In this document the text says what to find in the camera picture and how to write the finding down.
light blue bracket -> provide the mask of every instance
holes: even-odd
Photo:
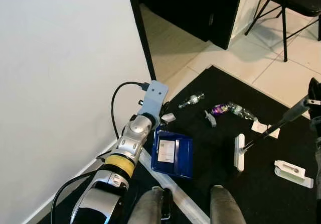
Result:
[[[155,118],[155,125],[153,129],[159,126],[161,120],[159,118],[159,112],[161,111],[164,99],[169,91],[169,87],[166,85],[157,82],[155,80],[151,81],[145,97],[144,103],[141,109],[138,112],[138,115],[142,115],[143,113],[148,113]]]

black door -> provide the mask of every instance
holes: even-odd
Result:
[[[240,0],[142,0],[154,13],[227,49]]]

yellow band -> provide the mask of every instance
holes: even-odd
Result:
[[[115,165],[125,171],[129,177],[132,176],[134,172],[134,164],[130,161],[127,160],[125,157],[119,156],[119,155],[110,155],[107,157],[105,160],[105,164],[108,165]]]

black cable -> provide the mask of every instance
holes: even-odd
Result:
[[[122,83],[120,86],[118,86],[114,92],[114,94],[112,95],[112,98],[111,98],[111,106],[110,106],[110,112],[111,112],[111,121],[112,121],[112,125],[114,127],[114,131],[115,131],[115,135],[116,135],[116,138],[119,139],[119,135],[118,135],[118,131],[117,131],[117,127],[116,127],[116,123],[115,123],[115,118],[114,118],[114,101],[115,101],[115,97],[116,97],[116,94],[117,92],[119,91],[119,89],[127,84],[136,84],[140,87],[142,87],[143,83],[140,83],[140,82],[124,82]]]
[[[124,126],[124,128],[122,128],[122,131],[121,131],[121,135],[122,135],[122,136],[124,135],[125,127],[126,127],[126,126]]]
[[[82,178],[85,178],[85,177],[89,177],[91,175],[94,175],[96,174],[97,170],[95,171],[91,171],[91,172],[88,172],[88,173],[85,173],[85,174],[82,174],[82,175],[79,175],[79,176],[76,176],[75,178],[72,178],[71,180],[68,180],[65,184],[63,184],[60,189],[57,191],[53,201],[52,201],[52,204],[51,204],[51,212],[50,212],[50,224],[55,224],[56,223],[56,203],[57,203],[57,200],[58,200],[58,197],[59,195],[61,194],[61,192],[70,184],[74,183],[75,181],[77,180],[80,180]]]

white tile floor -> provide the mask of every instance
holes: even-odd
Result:
[[[270,3],[267,11],[273,7],[275,4]],[[248,36],[241,36],[226,51],[200,41],[147,8],[142,11],[156,77],[170,87],[168,100],[210,65],[288,107],[307,94],[312,77],[321,81],[318,23],[288,40],[289,60],[285,63],[282,17],[274,18],[278,11],[258,20]],[[291,10],[286,16],[288,34],[316,20]]]
[[[309,23],[297,14],[289,12],[287,15],[289,32]],[[172,99],[205,68],[214,65],[280,103],[292,106],[307,94],[311,77],[321,81],[321,42],[317,41],[315,23],[288,42],[289,60],[284,63],[282,45],[274,44],[282,41],[280,29],[279,19],[263,20],[263,24],[257,23],[249,36],[242,36],[226,51],[213,44],[208,46],[165,81],[170,87],[168,99]]]

